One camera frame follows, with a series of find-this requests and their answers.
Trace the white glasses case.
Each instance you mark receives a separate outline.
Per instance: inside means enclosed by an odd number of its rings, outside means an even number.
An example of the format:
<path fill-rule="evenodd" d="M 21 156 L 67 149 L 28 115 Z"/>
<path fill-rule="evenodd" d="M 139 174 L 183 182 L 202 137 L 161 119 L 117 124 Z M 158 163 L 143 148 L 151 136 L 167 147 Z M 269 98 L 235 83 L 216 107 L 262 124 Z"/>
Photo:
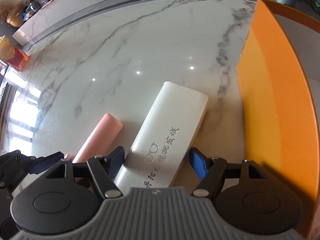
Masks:
<path fill-rule="evenodd" d="M 134 188 L 170 187 L 200 129 L 209 97 L 163 83 L 114 183 L 126 195 Z"/>

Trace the orange cardboard box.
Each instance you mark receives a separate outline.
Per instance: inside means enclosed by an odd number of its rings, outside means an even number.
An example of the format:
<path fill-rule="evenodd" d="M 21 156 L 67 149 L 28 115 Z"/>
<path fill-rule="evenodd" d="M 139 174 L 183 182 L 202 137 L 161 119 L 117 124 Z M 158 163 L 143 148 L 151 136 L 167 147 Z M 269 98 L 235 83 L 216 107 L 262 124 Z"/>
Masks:
<path fill-rule="evenodd" d="M 237 66 L 245 157 L 300 196 L 297 226 L 319 238 L 319 22 L 258 0 Z"/>

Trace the pink phone holder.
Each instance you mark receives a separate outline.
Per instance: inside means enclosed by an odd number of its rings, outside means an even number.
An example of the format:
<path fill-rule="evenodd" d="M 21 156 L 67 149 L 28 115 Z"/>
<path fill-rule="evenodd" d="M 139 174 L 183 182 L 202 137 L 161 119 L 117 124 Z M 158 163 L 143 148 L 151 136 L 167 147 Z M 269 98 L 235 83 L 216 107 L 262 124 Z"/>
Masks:
<path fill-rule="evenodd" d="M 123 124 L 118 119 L 106 113 L 75 156 L 67 154 L 65 157 L 71 158 L 73 164 L 78 164 L 85 163 L 91 157 L 104 156 L 122 128 Z"/>

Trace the copper vase dried flowers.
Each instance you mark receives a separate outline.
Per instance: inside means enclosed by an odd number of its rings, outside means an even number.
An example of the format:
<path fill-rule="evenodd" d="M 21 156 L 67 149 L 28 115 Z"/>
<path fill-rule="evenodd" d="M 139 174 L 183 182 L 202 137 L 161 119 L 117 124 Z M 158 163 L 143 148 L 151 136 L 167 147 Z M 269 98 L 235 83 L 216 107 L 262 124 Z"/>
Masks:
<path fill-rule="evenodd" d="M 8 25 L 19 28 L 23 25 L 22 14 L 24 13 L 24 6 L 18 4 L 11 9 L 1 5 L 1 20 Z"/>

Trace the orange tea bottle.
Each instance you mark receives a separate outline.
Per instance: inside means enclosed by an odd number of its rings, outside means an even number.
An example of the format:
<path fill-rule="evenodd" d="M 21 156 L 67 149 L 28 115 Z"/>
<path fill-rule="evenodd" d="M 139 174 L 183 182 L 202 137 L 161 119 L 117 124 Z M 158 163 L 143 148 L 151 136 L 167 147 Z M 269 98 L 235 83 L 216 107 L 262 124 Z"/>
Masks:
<path fill-rule="evenodd" d="M 14 45 L 6 36 L 0 41 L 1 60 L 14 67 L 17 71 L 22 71 L 27 66 L 29 56 Z"/>

